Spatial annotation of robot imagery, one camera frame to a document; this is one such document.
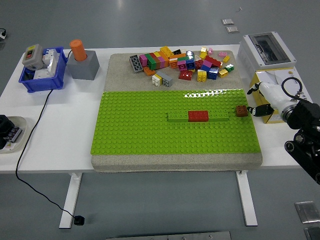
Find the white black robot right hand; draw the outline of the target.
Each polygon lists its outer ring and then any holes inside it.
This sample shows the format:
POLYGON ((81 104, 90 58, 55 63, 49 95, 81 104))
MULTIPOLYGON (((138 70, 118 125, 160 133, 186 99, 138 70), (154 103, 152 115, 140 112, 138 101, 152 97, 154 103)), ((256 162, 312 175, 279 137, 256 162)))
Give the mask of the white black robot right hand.
POLYGON ((283 92, 281 86, 278 84, 258 82, 248 90, 247 94, 250 95, 253 92, 260 92, 268 102, 268 104, 247 108, 255 117, 268 116, 271 115, 274 110, 278 110, 281 119, 286 122, 290 111, 296 106, 296 103, 291 101, 291 98, 283 92))

